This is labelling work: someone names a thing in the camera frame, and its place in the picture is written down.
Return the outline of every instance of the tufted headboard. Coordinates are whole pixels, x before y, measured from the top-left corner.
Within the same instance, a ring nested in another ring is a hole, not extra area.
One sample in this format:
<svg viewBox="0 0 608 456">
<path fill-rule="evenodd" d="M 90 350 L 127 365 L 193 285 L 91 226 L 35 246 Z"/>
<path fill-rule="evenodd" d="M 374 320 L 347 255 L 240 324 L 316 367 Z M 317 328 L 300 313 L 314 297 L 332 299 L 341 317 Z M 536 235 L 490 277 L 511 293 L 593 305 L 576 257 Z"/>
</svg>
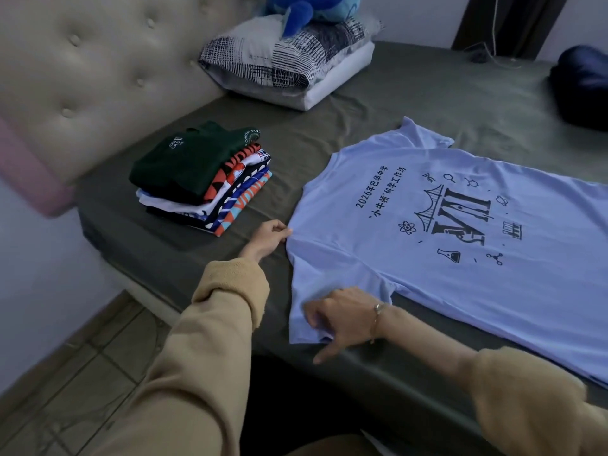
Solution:
<svg viewBox="0 0 608 456">
<path fill-rule="evenodd" d="M 198 54 L 256 6 L 256 0 L 0 0 L 0 170 L 22 193 L 19 184 L 32 182 L 32 170 L 68 185 L 218 98 L 222 91 L 197 65 Z M 31 153 L 24 155 L 26 147 Z"/>
</svg>

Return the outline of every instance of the dark gray bed sheet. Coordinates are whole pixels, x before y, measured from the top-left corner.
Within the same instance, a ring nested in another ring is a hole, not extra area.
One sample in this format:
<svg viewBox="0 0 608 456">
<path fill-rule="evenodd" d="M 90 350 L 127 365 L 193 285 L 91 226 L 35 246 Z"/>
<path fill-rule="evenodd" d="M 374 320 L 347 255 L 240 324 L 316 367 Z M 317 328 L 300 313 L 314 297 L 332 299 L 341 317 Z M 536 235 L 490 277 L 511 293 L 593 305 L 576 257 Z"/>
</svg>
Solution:
<svg viewBox="0 0 608 456">
<path fill-rule="evenodd" d="M 492 63 L 472 64 L 459 52 L 379 43 L 368 69 L 307 113 L 231 95 L 109 160 L 78 185 L 83 229 L 110 263 L 183 309 L 209 261 L 235 257 L 262 221 L 288 222 L 302 186 L 325 168 L 333 152 L 396 128 L 404 115 L 453 137 L 455 147 L 476 155 L 608 182 L 608 134 L 560 120 L 544 81 L 549 68 L 524 62 L 519 70 L 507 70 Z M 133 161 L 162 137 L 207 119 L 226 128 L 258 126 L 263 148 L 273 156 L 273 178 L 219 239 L 146 214 L 127 180 Z M 479 437 L 467 397 L 391 345 L 361 346 L 313 367 L 318 346 L 288 344 L 291 267 L 285 249 L 262 267 L 271 291 L 254 336 L 258 351 L 339 384 L 385 429 L 403 438 L 433 441 L 437 449 L 452 453 L 490 451 Z M 511 345 L 405 298 L 394 301 L 473 348 Z M 608 407 L 608 390 L 591 383 L 589 389 L 591 402 Z"/>
</svg>

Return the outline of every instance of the patterned pillowcase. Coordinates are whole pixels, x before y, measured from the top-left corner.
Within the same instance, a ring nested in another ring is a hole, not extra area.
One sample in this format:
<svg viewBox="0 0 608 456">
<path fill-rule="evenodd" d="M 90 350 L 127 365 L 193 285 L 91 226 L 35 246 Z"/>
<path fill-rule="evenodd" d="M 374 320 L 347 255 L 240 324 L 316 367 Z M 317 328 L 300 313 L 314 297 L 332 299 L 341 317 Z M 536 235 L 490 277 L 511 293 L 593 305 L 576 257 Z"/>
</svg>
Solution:
<svg viewBox="0 0 608 456">
<path fill-rule="evenodd" d="M 256 17 L 211 40 L 199 63 L 212 77 L 220 69 L 262 86 L 308 89 L 382 27 L 371 16 L 356 16 L 335 25 L 310 23 L 281 38 L 283 16 Z"/>
</svg>

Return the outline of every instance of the beige sleeve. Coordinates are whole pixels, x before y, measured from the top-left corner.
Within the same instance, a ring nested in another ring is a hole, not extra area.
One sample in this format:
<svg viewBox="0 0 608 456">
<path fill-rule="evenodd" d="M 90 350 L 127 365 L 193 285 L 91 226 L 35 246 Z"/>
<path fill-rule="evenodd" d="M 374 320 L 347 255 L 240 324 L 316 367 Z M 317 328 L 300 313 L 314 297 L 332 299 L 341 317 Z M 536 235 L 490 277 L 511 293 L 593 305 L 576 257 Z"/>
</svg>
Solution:
<svg viewBox="0 0 608 456">
<path fill-rule="evenodd" d="M 585 403 L 585 385 L 546 360 L 482 350 L 469 391 L 484 436 L 507 456 L 608 456 L 605 410 Z"/>
<path fill-rule="evenodd" d="M 253 261 L 209 263 L 192 305 L 95 456 L 238 455 L 251 334 L 268 293 Z"/>
</svg>

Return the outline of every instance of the blue plush toy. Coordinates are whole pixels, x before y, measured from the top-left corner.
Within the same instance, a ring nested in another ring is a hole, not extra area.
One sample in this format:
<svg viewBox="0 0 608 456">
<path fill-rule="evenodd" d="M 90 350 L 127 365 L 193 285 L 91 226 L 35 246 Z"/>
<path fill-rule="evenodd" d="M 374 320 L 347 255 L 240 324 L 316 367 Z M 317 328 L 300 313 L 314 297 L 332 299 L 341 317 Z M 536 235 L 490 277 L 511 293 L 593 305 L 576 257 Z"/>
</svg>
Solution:
<svg viewBox="0 0 608 456">
<path fill-rule="evenodd" d="M 361 0 L 268 0 L 268 14 L 284 14 L 283 36 L 293 36 L 308 22 L 338 23 L 354 15 Z"/>
</svg>

